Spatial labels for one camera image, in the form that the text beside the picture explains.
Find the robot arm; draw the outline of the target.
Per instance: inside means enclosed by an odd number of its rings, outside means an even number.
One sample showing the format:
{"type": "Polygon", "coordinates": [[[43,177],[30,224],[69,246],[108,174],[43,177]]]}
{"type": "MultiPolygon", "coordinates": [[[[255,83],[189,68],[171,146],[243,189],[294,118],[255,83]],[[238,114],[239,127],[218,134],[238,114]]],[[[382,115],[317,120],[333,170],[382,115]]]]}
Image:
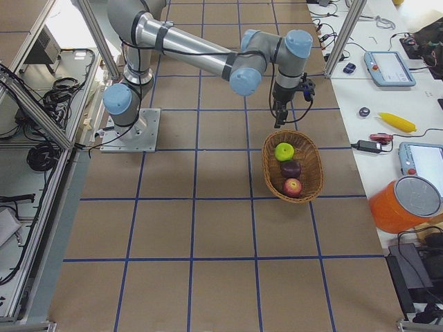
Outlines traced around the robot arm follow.
{"type": "Polygon", "coordinates": [[[306,77],[305,64],[313,39],[304,30],[284,37],[247,30],[240,50],[229,50],[161,21],[165,1],[108,1],[107,16],[125,50],[123,82],[138,94],[150,88],[153,51],[190,64],[226,80],[238,95],[249,96],[259,87],[268,66],[273,67],[269,108],[276,128],[287,124],[287,105],[297,92],[314,102],[315,84],[306,77]]]}

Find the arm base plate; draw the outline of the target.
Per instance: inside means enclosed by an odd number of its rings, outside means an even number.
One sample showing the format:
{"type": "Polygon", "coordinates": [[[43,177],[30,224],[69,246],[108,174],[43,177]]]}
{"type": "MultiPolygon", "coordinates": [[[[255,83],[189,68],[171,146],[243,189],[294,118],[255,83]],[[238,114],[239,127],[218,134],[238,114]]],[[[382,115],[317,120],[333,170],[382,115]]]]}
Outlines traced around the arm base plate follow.
{"type": "Polygon", "coordinates": [[[128,133],[120,137],[126,129],[115,127],[103,136],[103,153],[155,152],[159,133],[161,109],[141,109],[138,121],[128,133]]]}

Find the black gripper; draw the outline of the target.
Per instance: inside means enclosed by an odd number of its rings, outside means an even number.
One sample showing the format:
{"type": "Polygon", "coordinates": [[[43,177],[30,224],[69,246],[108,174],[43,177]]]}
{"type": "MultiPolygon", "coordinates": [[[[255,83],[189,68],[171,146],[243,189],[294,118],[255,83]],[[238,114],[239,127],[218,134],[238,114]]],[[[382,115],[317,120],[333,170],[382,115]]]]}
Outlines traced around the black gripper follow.
{"type": "Polygon", "coordinates": [[[275,111],[274,128],[279,129],[286,124],[288,111],[287,105],[293,100],[296,88],[285,88],[279,84],[274,84],[272,89],[273,105],[275,111]]]}

